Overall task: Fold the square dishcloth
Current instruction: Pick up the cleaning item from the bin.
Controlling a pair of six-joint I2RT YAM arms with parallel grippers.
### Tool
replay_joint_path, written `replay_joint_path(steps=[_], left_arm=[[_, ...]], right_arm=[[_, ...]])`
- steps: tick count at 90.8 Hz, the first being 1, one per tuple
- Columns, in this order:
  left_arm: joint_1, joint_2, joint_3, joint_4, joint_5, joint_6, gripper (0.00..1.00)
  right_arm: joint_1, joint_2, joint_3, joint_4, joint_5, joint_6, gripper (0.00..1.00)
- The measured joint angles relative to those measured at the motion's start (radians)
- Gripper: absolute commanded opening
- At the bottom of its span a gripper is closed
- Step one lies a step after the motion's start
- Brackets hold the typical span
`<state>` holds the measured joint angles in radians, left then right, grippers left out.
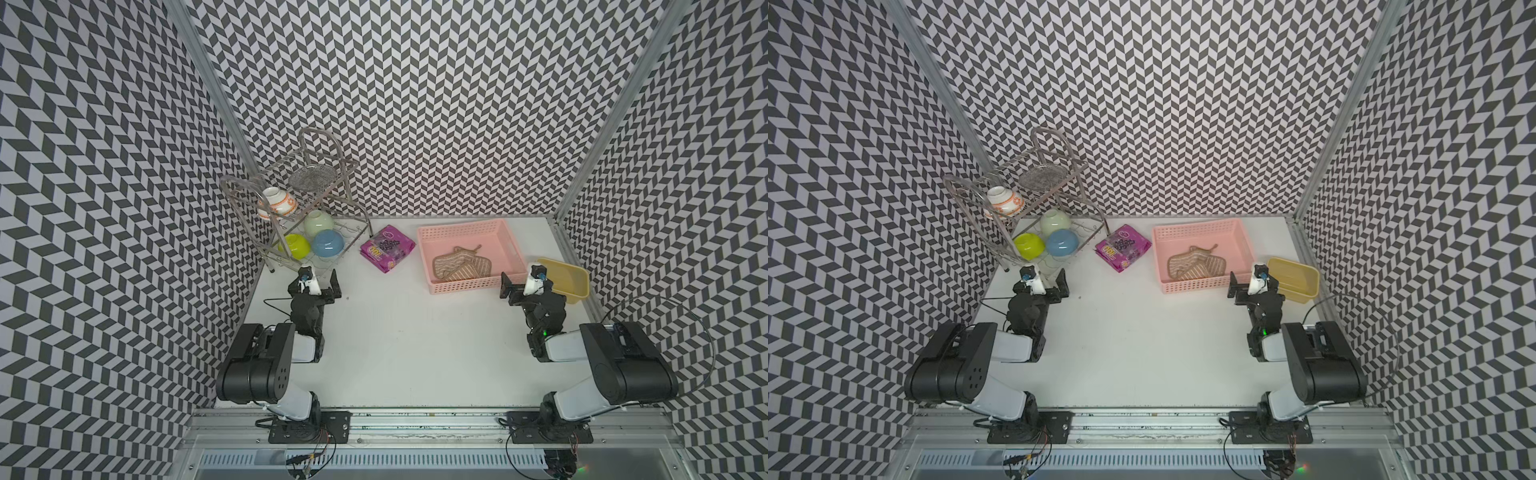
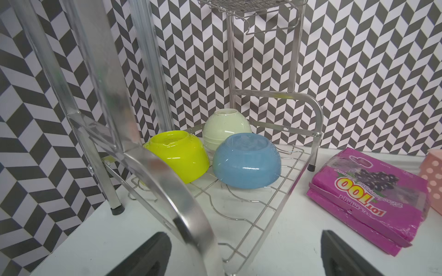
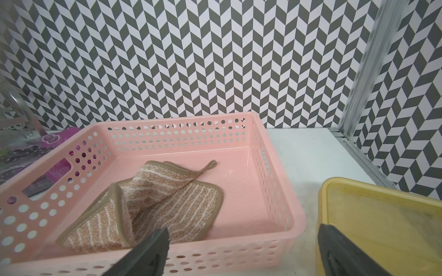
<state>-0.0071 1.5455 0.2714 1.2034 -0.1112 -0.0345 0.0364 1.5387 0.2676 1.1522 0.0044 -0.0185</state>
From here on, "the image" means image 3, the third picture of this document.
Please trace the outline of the brown striped square dishcloth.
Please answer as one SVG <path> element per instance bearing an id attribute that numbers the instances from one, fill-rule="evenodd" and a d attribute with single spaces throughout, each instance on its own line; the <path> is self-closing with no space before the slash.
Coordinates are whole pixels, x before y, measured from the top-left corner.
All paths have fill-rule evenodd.
<path id="1" fill-rule="evenodd" d="M 110 184 L 56 243 L 79 254 L 123 250 L 160 228 L 172 244 L 202 240 L 219 215 L 223 191 L 197 178 L 216 165 L 190 170 L 148 161 L 134 177 Z"/>

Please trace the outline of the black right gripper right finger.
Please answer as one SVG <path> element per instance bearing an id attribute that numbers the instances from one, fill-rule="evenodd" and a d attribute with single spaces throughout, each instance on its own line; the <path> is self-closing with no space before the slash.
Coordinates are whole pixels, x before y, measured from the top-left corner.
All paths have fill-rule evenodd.
<path id="1" fill-rule="evenodd" d="M 327 276 L 390 275 L 333 225 L 320 225 L 318 245 Z"/>

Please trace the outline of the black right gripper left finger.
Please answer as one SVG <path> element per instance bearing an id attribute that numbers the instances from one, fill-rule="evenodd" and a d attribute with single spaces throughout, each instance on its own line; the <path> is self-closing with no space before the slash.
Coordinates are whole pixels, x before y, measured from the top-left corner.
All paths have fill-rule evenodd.
<path id="1" fill-rule="evenodd" d="M 157 229 L 102 276 L 162 276 L 169 246 L 168 229 Z"/>

